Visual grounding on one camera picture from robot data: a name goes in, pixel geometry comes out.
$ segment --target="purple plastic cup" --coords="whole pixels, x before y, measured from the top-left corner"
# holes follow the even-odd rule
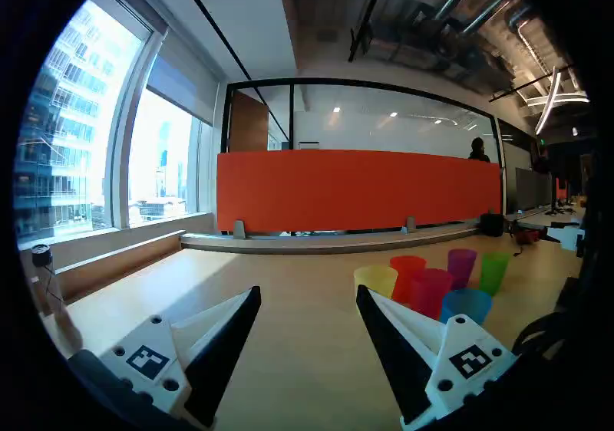
[[[476,257],[477,252],[470,249],[452,249],[447,253],[447,272],[453,278],[453,291],[467,287]]]

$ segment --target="yellow plastic cup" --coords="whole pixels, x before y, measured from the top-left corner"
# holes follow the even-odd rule
[[[386,265],[369,265],[357,268],[354,270],[354,295],[356,295],[358,286],[363,284],[372,291],[390,298],[397,276],[397,270]]]

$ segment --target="person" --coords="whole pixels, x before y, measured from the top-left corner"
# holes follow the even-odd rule
[[[484,141],[480,137],[476,137],[474,141],[471,142],[471,154],[469,155],[469,159],[484,161],[485,163],[490,162],[490,158],[484,153]]]

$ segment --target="wooden table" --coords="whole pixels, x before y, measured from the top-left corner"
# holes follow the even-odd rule
[[[400,412],[354,303],[354,269],[419,255],[446,268],[451,248],[517,252],[509,236],[471,236],[347,255],[237,255],[184,249],[69,306],[84,346],[101,354],[152,314],[174,322],[262,289],[262,307],[218,409],[216,428],[400,429]],[[470,286],[477,286],[480,261]],[[511,347],[552,311],[581,261],[539,242],[512,258],[484,327]],[[52,319],[45,321],[55,336]]]

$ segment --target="plastic cup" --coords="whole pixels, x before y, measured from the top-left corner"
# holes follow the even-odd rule
[[[452,275],[445,270],[426,268],[414,274],[409,306],[424,316],[439,319],[441,303],[450,291]]]
[[[457,314],[466,314],[479,325],[484,323],[493,300],[486,292],[477,289],[460,289],[448,292],[441,305],[439,321],[444,324]]]
[[[411,293],[411,281],[416,273],[426,268],[427,261],[422,257],[400,255],[390,259],[390,266],[397,270],[398,273],[397,282],[392,291],[392,300],[408,304]]]
[[[447,272],[452,275],[452,290],[467,287],[477,252],[470,249],[452,249],[447,253]]]
[[[482,257],[482,276],[480,277],[480,290],[494,296],[501,286],[510,254],[505,252],[491,252]]]
[[[397,271],[386,265],[363,266],[354,270],[354,293],[363,284],[386,298],[392,295],[394,283],[397,281]]]

